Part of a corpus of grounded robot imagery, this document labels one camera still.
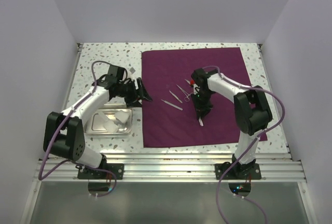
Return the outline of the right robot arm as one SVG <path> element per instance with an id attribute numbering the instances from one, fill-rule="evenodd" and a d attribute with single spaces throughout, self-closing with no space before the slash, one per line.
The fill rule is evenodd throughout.
<path id="1" fill-rule="evenodd" d="M 220 73 L 218 69 L 206 72 L 199 68 L 194 70 L 191 78 L 191 99 L 201 125 L 203 118 L 213 109 L 212 94 L 217 93 L 233 103 L 240 136 L 238 147 L 232 157 L 231 172 L 235 178 L 244 178 L 256 161 L 257 142 L 252 144 L 254 136 L 272 121 L 272 112 L 265 93 L 261 87 L 243 85 Z"/>

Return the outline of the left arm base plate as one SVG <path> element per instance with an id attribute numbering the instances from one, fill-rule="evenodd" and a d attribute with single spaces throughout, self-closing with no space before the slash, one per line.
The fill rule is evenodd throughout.
<path id="1" fill-rule="evenodd" d="M 89 169 L 82 165 L 76 165 L 78 169 L 78 179 L 118 179 L 122 180 L 125 171 L 125 165 L 123 163 L 108 163 L 99 169 Z"/>

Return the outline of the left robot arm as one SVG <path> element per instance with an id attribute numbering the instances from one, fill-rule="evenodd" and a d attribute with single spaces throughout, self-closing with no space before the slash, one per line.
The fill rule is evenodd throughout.
<path id="1" fill-rule="evenodd" d="M 54 155 L 89 167 L 95 178 L 105 177 L 108 166 L 101 153 L 86 147 L 84 125 L 114 97 L 123 98 L 128 107 L 141 107 L 141 100 L 152 101 L 140 77 L 122 81 L 116 76 L 103 75 L 71 107 L 47 116 L 42 166 L 45 166 L 49 155 Z"/>

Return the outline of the white sterile packet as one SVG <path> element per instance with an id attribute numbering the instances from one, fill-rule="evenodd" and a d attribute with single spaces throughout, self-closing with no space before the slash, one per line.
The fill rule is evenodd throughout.
<path id="1" fill-rule="evenodd" d="M 199 118 L 198 121 L 199 121 L 199 125 L 203 127 L 204 125 L 203 125 L 203 121 L 202 121 L 202 119 Z"/>

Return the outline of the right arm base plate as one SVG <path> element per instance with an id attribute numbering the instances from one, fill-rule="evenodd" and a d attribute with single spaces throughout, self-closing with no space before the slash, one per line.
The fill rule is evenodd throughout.
<path id="1" fill-rule="evenodd" d="M 230 162 L 215 164 L 214 169 L 216 179 L 219 180 L 221 177 L 226 180 L 262 179 L 259 164 L 255 161 L 249 164 L 237 163 L 234 167 L 228 170 L 231 165 L 232 163 Z"/>

